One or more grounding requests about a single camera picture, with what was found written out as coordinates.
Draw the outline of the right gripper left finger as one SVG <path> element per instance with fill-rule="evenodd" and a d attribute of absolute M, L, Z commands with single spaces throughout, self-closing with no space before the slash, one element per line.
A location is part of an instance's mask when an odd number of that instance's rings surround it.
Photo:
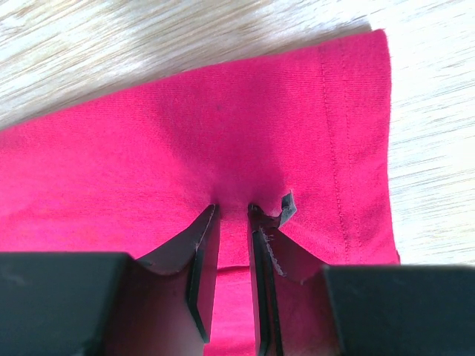
<path fill-rule="evenodd" d="M 1 254 L 3 355 L 201 355 L 210 341 L 220 209 L 139 259 Z"/>

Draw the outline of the magenta t-shirt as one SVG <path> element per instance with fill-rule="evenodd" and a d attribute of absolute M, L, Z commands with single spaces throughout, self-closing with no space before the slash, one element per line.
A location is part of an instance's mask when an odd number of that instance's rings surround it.
<path fill-rule="evenodd" d="M 192 70 L 1 132 L 2 251 L 142 256 L 212 203 L 221 236 L 207 355 L 253 355 L 247 207 L 330 264 L 398 263 L 383 30 Z"/>

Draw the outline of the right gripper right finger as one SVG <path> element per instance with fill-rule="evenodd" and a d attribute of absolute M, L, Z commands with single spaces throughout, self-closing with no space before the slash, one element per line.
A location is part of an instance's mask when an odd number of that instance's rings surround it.
<path fill-rule="evenodd" d="M 282 232 L 295 211 L 248 207 L 258 355 L 474 353 L 473 267 L 329 265 Z"/>

